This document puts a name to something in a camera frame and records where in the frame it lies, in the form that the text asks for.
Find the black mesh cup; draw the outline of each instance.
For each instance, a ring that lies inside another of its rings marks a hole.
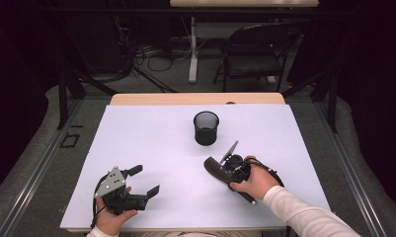
[[[198,144],[208,146],[216,141],[219,117],[212,112],[200,112],[194,118],[195,140]]]

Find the desk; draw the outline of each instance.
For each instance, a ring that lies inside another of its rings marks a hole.
[[[217,140],[207,147],[194,140],[193,117],[203,110],[220,117]],[[89,231],[99,179],[114,166],[143,165],[126,179],[132,193],[145,194],[156,185],[160,193],[122,231],[284,228],[262,203],[250,205],[204,169],[207,157],[220,159],[237,139],[236,154],[256,155],[278,171],[290,191],[330,209],[281,94],[125,94],[115,95],[106,108],[60,227]]]
[[[172,7],[181,8],[202,8],[202,7],[224,7],[224,8],[307,8],[317,7],[318,0],[171,0],[170,5]],[[204,24],[203,28],[207,30],[207,34],[204,31],[197,32],[198,23],[196,18],[192,17],[191,23],[191,38],[192,38],[192,59],[191,69],[189,73],[189,82],[196,83],[198,73],[198,51],[197,51],[197,37],[201,38],[228,38],[235,30],[240,27],[245,27],[243,24],[231,26],[230,24],[223,24],[226,27],[224,31],[214,31],[211,28],[216,27],[209,24]]]

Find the wooden table edge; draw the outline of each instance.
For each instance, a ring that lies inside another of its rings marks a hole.
[[[226,103],[285,105],[281,93],[116,94],[112,97],[110,105],[222,105]]]

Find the table leg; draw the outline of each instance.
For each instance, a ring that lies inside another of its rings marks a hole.
[[[191,58],[191,69],[189,71],[189,83],[196,83],[197,74],[198,74],[198,52],[197,52],[197,35],[196,35],[195,17],[192,17],[191,38],[192,38],[192,58]]]

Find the white paper sheet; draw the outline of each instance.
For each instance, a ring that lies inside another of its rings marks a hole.
[[[194,138],[201,111],[220,119],[217,140],[207,147]],[[330,209],[288,105],[108,106],[60,227],[89,228],[99,179],[114,166],[136,165],[143,171],[126,179],[131,193],[145,195],[157,185],[160,193],[125,229],[283,227],[262,202],[250,205],[204,169],[206,158],[220,160],[235,140],[235,154],[255,155],[292,193]]]

